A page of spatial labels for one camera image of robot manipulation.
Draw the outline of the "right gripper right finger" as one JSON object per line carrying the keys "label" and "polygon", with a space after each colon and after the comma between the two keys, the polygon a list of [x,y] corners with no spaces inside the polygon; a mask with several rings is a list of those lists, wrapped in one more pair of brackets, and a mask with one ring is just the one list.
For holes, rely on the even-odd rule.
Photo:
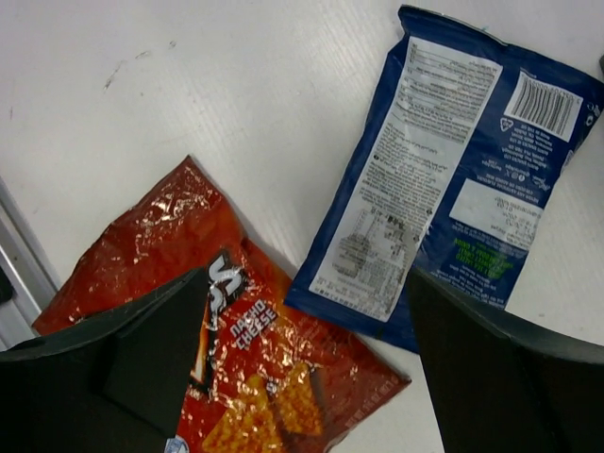
{"label": "right gripper right finger", "polygon": [[412,268],[411,319],[447,452],[600,452],[603,348]]}

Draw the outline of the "blue snack bag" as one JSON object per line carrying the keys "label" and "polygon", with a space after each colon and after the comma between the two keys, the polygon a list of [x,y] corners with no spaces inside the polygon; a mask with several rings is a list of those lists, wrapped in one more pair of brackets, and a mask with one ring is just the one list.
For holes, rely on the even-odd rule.
{"label": "blue snack bag", "polygon": [[287,306],[409,351],[419,267],[504,309],[603,109],[582,71],[413,6]]}

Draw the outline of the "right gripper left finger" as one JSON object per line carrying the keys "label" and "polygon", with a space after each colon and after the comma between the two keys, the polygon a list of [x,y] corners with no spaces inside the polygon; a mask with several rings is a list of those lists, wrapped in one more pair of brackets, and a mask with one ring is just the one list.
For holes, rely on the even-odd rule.
{"label": "right gripper left finger", "polygon": [[176,435],[208,294],[193,269],[1,354],[4,452],[161,452]]}

